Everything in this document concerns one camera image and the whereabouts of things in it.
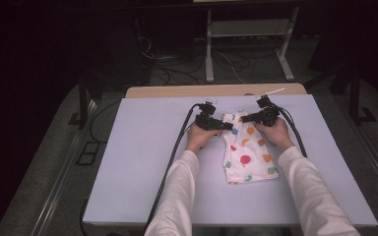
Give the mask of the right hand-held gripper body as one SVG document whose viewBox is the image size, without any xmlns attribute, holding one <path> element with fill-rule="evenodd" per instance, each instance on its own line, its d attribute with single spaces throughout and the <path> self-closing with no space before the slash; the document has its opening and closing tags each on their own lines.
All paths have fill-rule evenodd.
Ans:
<svg viewBox="0 0 378 236">
<path fill-rule="evenodd" d="M 265 92 L 265 93 L 260 95 L 260 98 L 261 98 L 262 95 L 269 96 L 270 94 L 273 94 L 273 93 L 276 93 L 276 92 L 279 92 L 279 91 L 283 91 L 283 90 L 284 90 L 284 88 L 279 88 L 279 89 L 276 89 L 276 90 L 271 90 L 271 91 Z M 263 125 L 267 126 L 267 127 L 274 126 L 278 116 L 280 115 L 281 109 L 277 105 L 275 105 L 274 103 L 269 107 L 260 107 L 260 108 L 261 108 L 261 110 L 259 111 L 259 115 L 260 115 L 259 122 L 262 123 Z"/>
</svg>

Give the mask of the light purple table board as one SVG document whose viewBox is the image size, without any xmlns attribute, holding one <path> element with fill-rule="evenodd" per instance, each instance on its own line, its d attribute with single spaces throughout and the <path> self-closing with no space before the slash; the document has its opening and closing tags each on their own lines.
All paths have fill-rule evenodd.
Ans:
<svg viewBox="0 0 378 236">
<path fill-rule="evenodd" d="M 183 121 L 202 97 L 125 98 L 120 102 L 84 215 L 94 225 L 147 221 L 165 168 L 184 147 L 176 140 Z M 377 223 L 333 136 L 309 94 L 274 95 L 293 117 L 309 159 L 349 220 L 357 227 Z M 204 226 L 291 226 L 299 222 L 289 186 L 274 180 L 230 185 L 225 180 L 225 145 L 213 138 L 201 149 L 192 221 Z"/>
</svg>

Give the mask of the white metal desk frame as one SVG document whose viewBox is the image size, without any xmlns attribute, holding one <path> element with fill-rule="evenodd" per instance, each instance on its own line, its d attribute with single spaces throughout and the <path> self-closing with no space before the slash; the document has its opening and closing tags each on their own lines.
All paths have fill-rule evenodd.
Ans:
<svg viewBox="0 0 378 236">
<path fill-rule="evenodd" d="M 244 37 L 244 36 L 277 36 L 283 37 L 281 47 L 276 51 L 285 79 L 288 82 L 294 81 L 294 75 L 289 68 L 285 54 L 290 38 L 296 23 L 299 7 L 291 10 L 289 18 L 262 19 L 262 20 L 236 20 L 236 21 L 215 21 L 213 13 L 208 11 L 207 16 L 207 45 L 206 45 L 206 77 L 207 82 L 214 81 L 212 39 L 218 37 Z"/>
</svg>

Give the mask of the person's left hand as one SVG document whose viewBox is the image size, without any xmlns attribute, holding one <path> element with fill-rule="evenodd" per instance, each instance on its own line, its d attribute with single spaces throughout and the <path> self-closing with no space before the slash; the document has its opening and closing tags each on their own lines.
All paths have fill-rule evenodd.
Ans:
<svg viewBox="0 0 378 236">
<path fill-rule="evenodd" d="M 222 130 L 211 130 L 207 131 L 196 124 L 190 126 L 187 134 L 186 150 L 190 150 L 197 154 L 202 147 L 204 147 L 208 141 L 217 135 L 220 135 Z"/>
</svg>

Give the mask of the white fruit print pants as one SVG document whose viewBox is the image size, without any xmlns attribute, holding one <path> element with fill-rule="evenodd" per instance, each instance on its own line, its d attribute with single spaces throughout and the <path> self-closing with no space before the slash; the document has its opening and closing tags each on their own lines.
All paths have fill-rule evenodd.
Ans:
<svg viewBox="0 0 378 236">
<path fill-rule="evenodd" d="M 222 115 L 225 123 L 232 124 L 229 131 L 223 131 L 220 135 L 225 143 L 222 165 L 228 184 L 272 180 L 280 176 L 254 122 L 242 122 L 241 117 L 246 115 L 246 111 Z"/>
</svg>

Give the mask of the person's right hand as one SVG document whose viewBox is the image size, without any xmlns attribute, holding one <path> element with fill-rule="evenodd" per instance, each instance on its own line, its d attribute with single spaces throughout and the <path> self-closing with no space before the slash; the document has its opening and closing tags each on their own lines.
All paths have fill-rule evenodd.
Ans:
<svg viewBox="0 0 378 236">
<path fill-rule="evenodd" d="M 266 135 L 267 139 L 274 144 L 279 150 L 285 151 L 294 146 L 285 120 L 278 118 L 272 127 L 260 123 L 255 124 L 255 128 Z"/>
</svg>

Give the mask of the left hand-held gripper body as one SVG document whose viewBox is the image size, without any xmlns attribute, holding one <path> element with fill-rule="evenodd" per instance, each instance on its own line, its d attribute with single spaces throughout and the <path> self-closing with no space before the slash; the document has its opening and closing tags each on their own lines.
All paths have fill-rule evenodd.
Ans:
<svg viewBox="0 0 378 236">
<path fill-rule="evenodd" d="M 213 115 L 207 115 L 201 111 L 195 118 L 195 124 L 206 131 L 223 130 L 222 121 L 214 118 Z"/>
</svg>

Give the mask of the black floor plate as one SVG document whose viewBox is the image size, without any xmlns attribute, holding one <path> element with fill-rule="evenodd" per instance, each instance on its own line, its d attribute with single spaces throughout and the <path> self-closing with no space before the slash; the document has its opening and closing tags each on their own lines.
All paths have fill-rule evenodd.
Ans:
<svg viewBox="0 0 378 236">
<path fill-rule="evenodd" d="M 79 166 L 92 166 L 95 163 L 99 147 L 99 142 L 86 142 L 76 160 L 76 164 Z"/>
</svg>

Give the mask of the silver floor rail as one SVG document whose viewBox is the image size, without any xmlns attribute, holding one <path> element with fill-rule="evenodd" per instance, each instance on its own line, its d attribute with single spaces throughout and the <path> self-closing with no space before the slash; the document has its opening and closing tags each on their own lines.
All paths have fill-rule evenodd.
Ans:
<svg viewBox="0 0 378 236">
<path fill-rule="evenodd" d="M 40 205 L 29 236 L 43 236 L 47 230 L 79 152 L 85 131 L 76 113 L 80 113 L 79 101 L 65 99 L 31 163 L 31 181 L 40 192 Z"/>
</svg>

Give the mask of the black metal stand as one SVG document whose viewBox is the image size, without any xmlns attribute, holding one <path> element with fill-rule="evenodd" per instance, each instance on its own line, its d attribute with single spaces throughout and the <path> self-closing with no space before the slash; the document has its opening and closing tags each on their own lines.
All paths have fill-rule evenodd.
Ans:
<svg viewBox="0 0 378 236">
<path fill-rule="evenodd" d="M 360 74 L 356 66 L 353 67 L 350 80 L 349 115 L 355 125 L 366 122 L 376 122 L 376 118 L 369 108 L 359 107 Z"/>
<path fill-rule="evenodd" d="M 82 130 L 88 121 L 88 93 L 84 79 L 79 79 L 78 91 L 80 110 L 71 115 L 69 125 L 78 125 L 79 129 Z"/>
</svg>

